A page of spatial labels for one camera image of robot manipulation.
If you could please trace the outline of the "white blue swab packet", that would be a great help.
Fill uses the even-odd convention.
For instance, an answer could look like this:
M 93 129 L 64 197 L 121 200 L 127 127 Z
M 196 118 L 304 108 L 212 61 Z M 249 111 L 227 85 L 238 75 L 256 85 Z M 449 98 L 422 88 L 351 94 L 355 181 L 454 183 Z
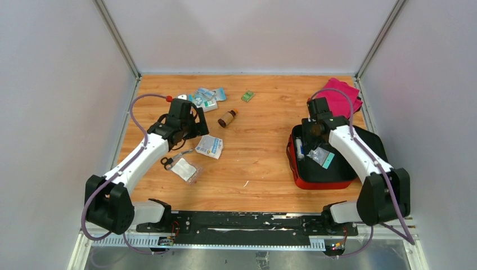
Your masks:
M 223 140 L 210 135 L 204 135 L 195 147 L 195 151 L 199 154 L 208 156 L 213 159 L 219 159 L 223 150 Z

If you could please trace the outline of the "small white plastic bottle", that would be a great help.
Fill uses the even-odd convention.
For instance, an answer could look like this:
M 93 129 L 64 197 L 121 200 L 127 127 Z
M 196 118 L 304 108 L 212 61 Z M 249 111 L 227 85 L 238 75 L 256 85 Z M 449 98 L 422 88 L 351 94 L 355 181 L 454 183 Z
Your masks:
M 203 101 L 201 104 L 201 107 L 203 111 L 206 113 L 206 112 L 218 109 L 218 104 L 216 100 L 208 100 L 208 101 Z

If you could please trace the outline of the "white blue bandage roll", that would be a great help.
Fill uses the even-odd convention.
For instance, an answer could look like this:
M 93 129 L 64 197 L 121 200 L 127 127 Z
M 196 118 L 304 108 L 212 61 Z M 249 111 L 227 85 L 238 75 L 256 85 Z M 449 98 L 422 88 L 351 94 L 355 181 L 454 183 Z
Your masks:
M 305 158 L 302 139 L 300 137 L 295 138 L 296 158 L 303 160 Z

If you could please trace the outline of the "clear bag teal header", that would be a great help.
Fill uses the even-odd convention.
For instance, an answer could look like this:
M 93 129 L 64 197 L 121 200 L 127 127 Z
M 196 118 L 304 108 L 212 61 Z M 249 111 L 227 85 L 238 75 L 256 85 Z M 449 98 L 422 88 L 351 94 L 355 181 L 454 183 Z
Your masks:
M 311 158 L 314 162 L 323 167 L 323 169 L 328 169 L 335 157 L 335 154 L 325 150 L 324 148 L 317 147 L 314 150 L 310 150 L 310 152 L 307 154 L 307 157 Z

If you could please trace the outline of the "brown medicine bottle orange cap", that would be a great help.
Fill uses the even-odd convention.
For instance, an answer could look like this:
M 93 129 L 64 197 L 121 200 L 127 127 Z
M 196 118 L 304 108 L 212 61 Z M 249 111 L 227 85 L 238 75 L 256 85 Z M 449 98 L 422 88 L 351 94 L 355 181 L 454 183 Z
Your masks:
M 237 109 L 232 109 L 232 110 L 229 110 L 229 111 L 226 111 L 219 119 L 218 119 L 218 124 L 222 127 L 222 128 L 226 128 L 230 123 L 232 123 L 234 121 L 234 119 L 236 118 L 237 114 L 238 114 L 238 110 Z

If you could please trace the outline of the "clear bag white gauze pad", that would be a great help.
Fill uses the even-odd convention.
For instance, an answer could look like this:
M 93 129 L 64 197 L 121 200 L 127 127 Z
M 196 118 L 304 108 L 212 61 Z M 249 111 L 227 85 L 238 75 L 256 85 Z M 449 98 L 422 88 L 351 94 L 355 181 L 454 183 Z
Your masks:
M 193 185 L 198 180 L 199 176 L 201 176 L 203 167 L 191 163 L 181 157 L 173 163 L 170 170 L 188 185 Z

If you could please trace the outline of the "small green box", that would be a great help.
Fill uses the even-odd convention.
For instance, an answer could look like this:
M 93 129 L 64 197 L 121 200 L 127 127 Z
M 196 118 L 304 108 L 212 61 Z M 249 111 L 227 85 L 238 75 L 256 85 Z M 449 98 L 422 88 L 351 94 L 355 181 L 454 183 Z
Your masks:
M 244 101 L 244 102 L 249 102 L 253 97 L 255 96 L 255 93 L 252 92 L 252 91 L 246 91 L 241 99 Z

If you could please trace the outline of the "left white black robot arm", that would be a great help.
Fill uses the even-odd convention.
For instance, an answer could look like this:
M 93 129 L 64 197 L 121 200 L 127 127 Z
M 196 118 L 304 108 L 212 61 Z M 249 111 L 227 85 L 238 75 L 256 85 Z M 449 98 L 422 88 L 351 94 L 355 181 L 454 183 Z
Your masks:
M 166 155 L 178 144 L 209 134 L 204 110 L 193 102 L 166 96 L 169 111 L 161 115 L 148 129 L 140 127 L 143 140 L 117 166 L 103 175 L 92 175 L 85 184 L 84 208 L 81 216 L 83 233 L 92 240 L 100 240 L 87 232 L 92 223 L 108 234 L 124 234 L 130 226 L 151 223 L 158 232 L 172 226 L 170 206 L 160 200 L 133 202 L 131 193 L 142 177 L 159 160 L 171 164 Z

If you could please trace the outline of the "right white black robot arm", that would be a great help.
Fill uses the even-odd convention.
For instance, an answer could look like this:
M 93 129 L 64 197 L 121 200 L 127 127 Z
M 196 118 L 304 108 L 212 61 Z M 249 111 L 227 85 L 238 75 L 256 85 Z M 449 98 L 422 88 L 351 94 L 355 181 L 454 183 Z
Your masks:
M 357 201 L 336 202 L 323 209 L 321 227 L 329 235 L 344 223 L 368 226 L 400 222 L 411 212 L 410 175 L 380 158 L 359 136 L 352 121 L 333 116 L 324 97 L 307 101 L 308 118 L 302 120 L 303 155 L 323 167 L 334 153 L 341 155 L 362 184 Z

